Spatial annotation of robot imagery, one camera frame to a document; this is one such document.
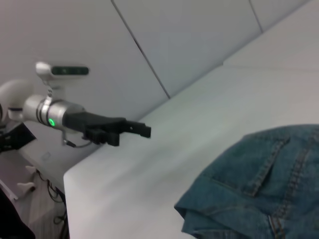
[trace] cable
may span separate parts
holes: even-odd
[[[88,142],[88,143],[86,143],[84,145],[77,146],[76,144],[72,143],[71,141],[68,141],[68,140],[66,141],[66,145],[68,145],[68,146],[70,146],[72,148],[85,148],[85,147],[89,146],[91,143],[92,142]]]
[[[58,225],[58,224],[60,224],[61,222],[64,222],[65,219],[66,219],[66,216],[67,216],[67,215],[66,215],[66,210],[65,210],[63,216],[55,216],[55,217],[54,217],[53,223],[56,224],[56,225]]]
[[[51,198],[53,201],[55,201],[56,203],[63,203],[62,200],[61,200],[61,201],[57,201],[57,200],[56,200],[56,199],[58,198],[58,193],[54,190],[54,188],[52,187],[51,182],[50,182],[49,180],[47,181],[47,188],[48,188],[49,196],[50,196],[50,198]],[[51,188],[51,190],[56,194],[56,196],[53,196],[53,195],[51,194],[50,188]]]
[[[75,146],[75,148],[84,148],[84,147],[87,147],[87,146],[89,146],[91,144],[92,144],[92,142],[88,142],[88,143],[86,143],[84,145]]]
[[[41,177],[41,173],[40,173],[40,171],[39,171],[39,170],[36,170],[36,172],[38,173],[38,175],[39,175],[40,179],[41,179],[43,182],[47,181],[47,179],[43,179],[43,178]]]

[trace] green led light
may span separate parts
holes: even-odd
[[[51,126],[55,126],[55,122],[53,121],[53,119],[49,119],[49,123]]]

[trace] denim jeans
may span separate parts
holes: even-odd
[[[319,238],[319,125],[243,137],[175,205],[200,239]]]

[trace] white table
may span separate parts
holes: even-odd
[[[319,0],[296,10],[225,60],[224,66],[319,71]]]
[[[173,208],[193,180],[243,135],[319,123],[319,73],[220,67],[64,175],[72,239],[185,239]]]

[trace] wall seam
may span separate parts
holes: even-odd
[[[255,10],[255,8],[254,8],[254,6],[253,6],[253,3],[251,2],[251,0],[248,0],[248,2],[249,2],[249,5],[250,5],[251,10],[252,10],[253,13],[254,13],[255,19],[256,19],[256,21],[257,21],[257,24],[258,24],[258,26],[259,26],[259,29],[260,29],[261,33],[264,33],[263,28],[262,28],[262,26],[261,26],[261,24],[260,24],[260,21],[259,21],[259,19],[258,19],[258,17],[257,17],[256,10]]]
[[[115,4],[114,0],[111,0],[111,3],[113,4],[113,6],[114,6],[116,12],[117,12],[118,15],[120,16],[120,18],[121,18],[122,22],[124,23],[126,29],[129,31],[129,33],[130,33],[131,37],[133,38],[133,40],[134,40],[136,46],[139,48],[141,54],[142,54],[143,57],[145,58],[147,64],[149,65],[151,71],[152,71],[153,74],[155,75],[155,77],[156,77],[157,81],[159,82],[160,86],[161,86],[162,89],[164,90],[166,96],[170,99],[170,95],[168,94],[168,92],[167,92],[166,88],[164,87],[163,83],[161,82],[159,76],[158,76],[157,73],[155,72],[153,66],[151,65],[150,61],[148,60],[148,58],[147,58],[146,54],[144,53],[143,49],[141,48],[141,46],[139,45],[138,41],[136,40],[136,38],[135,38],[135,36],[134,36],[132,30],[130,29],[129,25],[128,25],[127,22],[125,21],[125,19],[124,19],[122,13],[120,12],[120,10],[119,10],[119,8],[117,7],[117,5]]]

